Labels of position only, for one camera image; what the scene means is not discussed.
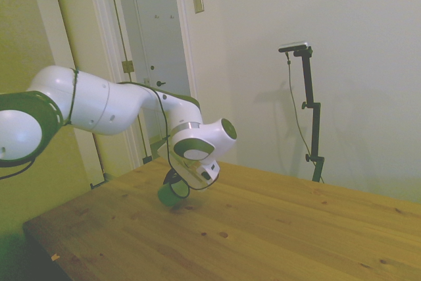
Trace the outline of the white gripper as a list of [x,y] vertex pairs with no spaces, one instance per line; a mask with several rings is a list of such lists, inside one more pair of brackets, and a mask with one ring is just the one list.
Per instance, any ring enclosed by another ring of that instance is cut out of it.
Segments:
[[164,178],[164,185],[172,186],[178,183],[182,177],[191,189],[201,191],[216,181],[216,161],[204,165],[200,161],[181,158],[166,142],[159,147],[158,154],[167,159],[172,167]]

